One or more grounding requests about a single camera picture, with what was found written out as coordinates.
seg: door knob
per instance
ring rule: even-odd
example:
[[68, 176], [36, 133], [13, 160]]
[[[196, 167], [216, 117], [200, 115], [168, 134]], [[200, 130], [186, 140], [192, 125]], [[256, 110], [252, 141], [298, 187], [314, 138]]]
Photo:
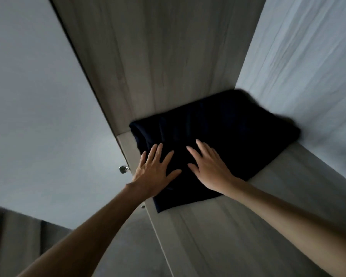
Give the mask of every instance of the door knob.
[[125, 172], [127, 172], [129, 170], [128, 166], [120, 166], [119, 167], [119, 171], [124, 174]]

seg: dark navy garment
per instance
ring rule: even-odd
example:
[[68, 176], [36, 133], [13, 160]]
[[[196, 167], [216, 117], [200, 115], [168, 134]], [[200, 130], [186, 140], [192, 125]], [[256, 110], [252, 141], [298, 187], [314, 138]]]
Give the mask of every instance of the dark navy garment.
[[245, 181], [267, 166], [300, 136], [300, 130], [252, 102], [243, 90], [227, 90], [171, 111], [132, 122], [140, 153], [163, 143], [162, 158], [174, 150], [167, 174], [182, 173], [154, 197], [158, 212], [221, 194], [207, 189], [187, 167], [196, 139], [216, 149], [233, 175]]

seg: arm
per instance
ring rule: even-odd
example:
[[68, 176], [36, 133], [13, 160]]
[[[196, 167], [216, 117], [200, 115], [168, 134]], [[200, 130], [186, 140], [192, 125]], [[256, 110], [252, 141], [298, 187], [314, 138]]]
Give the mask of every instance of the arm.
[[346, 234], [331, 223], [234, 177], [206, 143], [196, 140], [202, 156], [187, 147], [198, 167], [189, 168], [209, 189], [242, 203], [332, 276], [346, 276]]
[[163, 144], [155, 144], [146, 162], [144, 152], [131, 183], [19, 276], [91, 276], [111, 240], [138, 205], [157, 195], [180, 174], [181, 170], [175, 170], [166, 176], [173, 152], [160, 163], [162, 148]]

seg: forearm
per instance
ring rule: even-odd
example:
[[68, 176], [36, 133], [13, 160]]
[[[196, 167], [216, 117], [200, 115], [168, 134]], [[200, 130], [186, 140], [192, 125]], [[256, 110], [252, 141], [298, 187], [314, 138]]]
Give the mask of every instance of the forearm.
[[145, 200], [134, 183], [38, 258], [20, 277], [91, 276], [112, 239]]
[[300, 251], [333, 276], [346, 276], [346, 235], [331, 223], [247, 185], [229, 197], [259, 215]]

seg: folded black fabric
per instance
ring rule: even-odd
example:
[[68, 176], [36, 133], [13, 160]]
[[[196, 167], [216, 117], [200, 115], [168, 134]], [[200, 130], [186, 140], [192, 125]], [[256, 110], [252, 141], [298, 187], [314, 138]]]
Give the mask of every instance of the folded black fabric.
[[182, 169], [174, 181], [154, 197], [158, 212], [206, 200], [220, 194], [198, 181], [187, 163], [196, 164], [186, 146], [196, 139], [216, 149], [233, 175], [245, 181], [267, 166], [300, 136], [292, 123], [252, 102], [243, 90], [227, 90], [129, 125], [140, 153], [163, 143], [161, 160], [174, 150], [167, 174]]

